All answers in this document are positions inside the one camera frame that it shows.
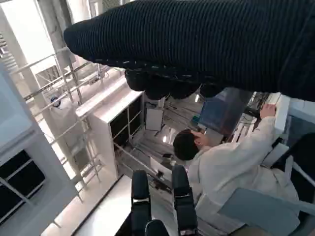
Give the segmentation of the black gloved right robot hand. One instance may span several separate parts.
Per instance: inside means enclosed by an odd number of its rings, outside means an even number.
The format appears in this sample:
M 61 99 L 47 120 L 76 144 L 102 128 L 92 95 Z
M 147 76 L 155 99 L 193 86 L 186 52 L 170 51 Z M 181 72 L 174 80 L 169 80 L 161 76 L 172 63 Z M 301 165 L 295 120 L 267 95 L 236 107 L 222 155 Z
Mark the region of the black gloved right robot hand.
M 69 26 L 69 50 L 151 100 L 225 88 L 315 99 L 312 0 L 136 0 Z

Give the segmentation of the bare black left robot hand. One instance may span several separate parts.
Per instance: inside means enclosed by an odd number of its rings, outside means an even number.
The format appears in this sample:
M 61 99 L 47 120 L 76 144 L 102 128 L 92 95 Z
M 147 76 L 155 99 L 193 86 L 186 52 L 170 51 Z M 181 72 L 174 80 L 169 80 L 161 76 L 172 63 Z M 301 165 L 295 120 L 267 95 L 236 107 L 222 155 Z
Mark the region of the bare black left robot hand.
M 178 235 L 198 236 L 193 192 L 187 172 L 181 165 L 176 165 L 172 169 L 172 193 Z M 164 223 L 152 218 L 151 195 L 147 173 L 144 170 L 136 170 L 132 176 L 130 227 L 132 236 L 169 235 Z

